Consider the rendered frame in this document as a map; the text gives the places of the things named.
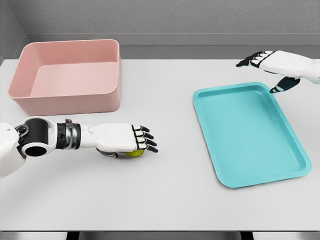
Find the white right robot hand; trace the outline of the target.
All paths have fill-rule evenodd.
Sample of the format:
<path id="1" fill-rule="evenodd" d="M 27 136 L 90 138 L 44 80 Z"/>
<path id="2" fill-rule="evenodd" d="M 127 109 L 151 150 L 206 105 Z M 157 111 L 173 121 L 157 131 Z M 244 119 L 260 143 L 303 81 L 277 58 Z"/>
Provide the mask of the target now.
<path id="1" fill-rule="evenodd" d="M 271 88 L 271 94 L 285 92 L 300 83 L 310 58 L 282 50 L 256 52 L 236 64 L 237 67 L 251 66 L 283 78 Z"/>

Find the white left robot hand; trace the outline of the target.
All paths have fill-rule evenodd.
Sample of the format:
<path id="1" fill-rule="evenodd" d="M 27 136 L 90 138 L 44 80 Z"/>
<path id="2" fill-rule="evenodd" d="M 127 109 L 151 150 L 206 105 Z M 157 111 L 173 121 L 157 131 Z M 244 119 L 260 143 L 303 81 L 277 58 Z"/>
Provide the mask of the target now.
<path id="1" fill-rule="evenodd" d="M 144 150 L 158 153 L 157 143 L 150 130 L 142 125 L 130 123 L 106 123 L 103 124 L 100 136 L 96 137 L 94 147 L 101 153 L 112 153 L 118 157 L 119 153 Z"/>

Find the yellow-green tennis ball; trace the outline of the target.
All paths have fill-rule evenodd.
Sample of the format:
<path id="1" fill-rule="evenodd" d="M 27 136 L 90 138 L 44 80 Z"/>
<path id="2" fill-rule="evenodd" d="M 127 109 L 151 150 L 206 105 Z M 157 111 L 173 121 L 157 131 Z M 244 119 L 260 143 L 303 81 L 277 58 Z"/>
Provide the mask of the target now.
<path id="1" fill-rule="evenodd" d="M 131 152 L 125 152 L 124 154 L 126 156 L 128 156 L 128 157 L 136 158 L 136 157 L 141 156 L 143 153 L 144 153 L 144 150 L 143 149 L 139 149 L 139 150 L 133 150 Z"/>

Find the pink rectangular basket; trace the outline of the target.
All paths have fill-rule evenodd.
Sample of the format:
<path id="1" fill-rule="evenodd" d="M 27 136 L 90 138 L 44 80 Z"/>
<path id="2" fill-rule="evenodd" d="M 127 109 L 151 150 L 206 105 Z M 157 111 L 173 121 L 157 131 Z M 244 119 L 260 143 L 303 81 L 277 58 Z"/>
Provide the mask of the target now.
<path id="1" fill-rule="evenodd" d="M 33 42 L 23 48 L 7 94 L 29 116 L 114 112 L 121 78 L 114 39 Z"/>

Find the blue rectangular tray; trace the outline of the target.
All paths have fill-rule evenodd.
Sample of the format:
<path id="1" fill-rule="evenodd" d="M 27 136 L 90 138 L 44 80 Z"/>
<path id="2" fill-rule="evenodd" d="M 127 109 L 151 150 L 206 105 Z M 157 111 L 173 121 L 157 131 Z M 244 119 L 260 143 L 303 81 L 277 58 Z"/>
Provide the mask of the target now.
<path id="1" fill-rule="evenodd" d="M 203 88 L 193 105 L 218 180 L 243 188 L 306 176 L 312 163 L 269 88 Z"/>

